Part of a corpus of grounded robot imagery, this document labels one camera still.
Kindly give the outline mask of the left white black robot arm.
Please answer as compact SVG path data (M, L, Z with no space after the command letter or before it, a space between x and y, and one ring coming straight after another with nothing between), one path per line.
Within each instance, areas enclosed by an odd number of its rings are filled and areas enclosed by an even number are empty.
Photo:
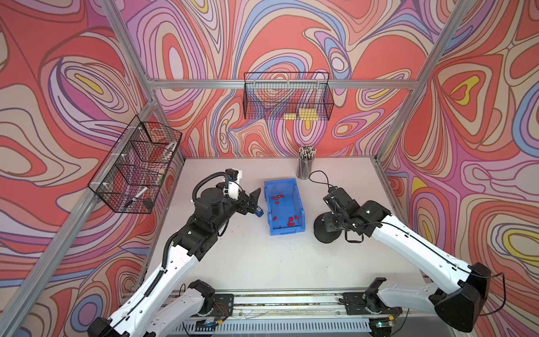
M200 279L166 304L172 291L209 252L236 214L262 216L258 206L261 189L229 196L223 188L193 194L195 211L178 232L167 239L161 265L120 309L110 317L96 318L89 336L168 336L193 315L210 313L215 290Z

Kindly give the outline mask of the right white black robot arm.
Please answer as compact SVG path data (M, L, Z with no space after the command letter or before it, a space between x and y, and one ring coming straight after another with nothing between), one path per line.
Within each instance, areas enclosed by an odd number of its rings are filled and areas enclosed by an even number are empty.
M328 199L329 212L314 222L314 235L324 244L341 234L357 233L385 244L426 274L431 283L409 285L377 277L358 306L372 314L404 307L436 314L455 330L473 330L488 299L492 272L481 263L470 265L436 247L410 230L389 209L372 200L359 206L354 200Z

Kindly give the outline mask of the black round screw base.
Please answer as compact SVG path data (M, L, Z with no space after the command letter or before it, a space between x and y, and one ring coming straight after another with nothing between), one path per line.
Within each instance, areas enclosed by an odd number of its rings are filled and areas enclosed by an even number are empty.
M335 227L334 215L326 212L317 216L314 221L314 236L323 244L331 244L341 235L341 230Z

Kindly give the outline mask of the blue plastic parts bin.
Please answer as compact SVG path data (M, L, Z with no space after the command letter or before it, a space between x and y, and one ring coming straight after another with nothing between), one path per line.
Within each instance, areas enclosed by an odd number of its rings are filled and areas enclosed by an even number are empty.
M305 231L305 211L295 178L265 181L264 195L271 236Z

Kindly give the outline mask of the mesh pencil cup with pencils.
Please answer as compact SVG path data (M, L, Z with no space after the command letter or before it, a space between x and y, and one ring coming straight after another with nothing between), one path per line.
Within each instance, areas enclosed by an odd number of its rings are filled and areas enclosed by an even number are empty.
M317 154L317 149L314 146L302 146L298 153L298 168L296 176L299 179L307 180L312 172L312 163Z

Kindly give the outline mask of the yellow sticky note pad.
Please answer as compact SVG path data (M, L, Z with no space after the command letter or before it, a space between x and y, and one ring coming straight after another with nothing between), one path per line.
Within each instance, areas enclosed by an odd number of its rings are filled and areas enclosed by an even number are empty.
M300 108L298 110L298 116L302 121L317 121L319 119L316 109Z

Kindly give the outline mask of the white marker pen in basket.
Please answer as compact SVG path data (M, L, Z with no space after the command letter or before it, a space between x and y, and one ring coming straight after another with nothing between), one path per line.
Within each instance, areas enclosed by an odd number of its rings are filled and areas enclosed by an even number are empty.
M133 202L135 202L139 197L141 197L142 195L145 194L145 192L148 190L148 187L144 187L143 189L141 189L139 192L137 192L131 199L129 199L125 205L124 205L124 208L127 208L129 207L130 205L132 205Z

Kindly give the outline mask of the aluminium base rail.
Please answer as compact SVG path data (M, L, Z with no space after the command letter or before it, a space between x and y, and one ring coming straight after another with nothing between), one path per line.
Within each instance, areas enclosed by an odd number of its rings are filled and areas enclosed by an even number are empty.
M429 313L392 308L378 314L357 306L359 294L312 292L217 293L213 308L198 291L173 292L150 310L135 300L111 316L120 336L458 336Z

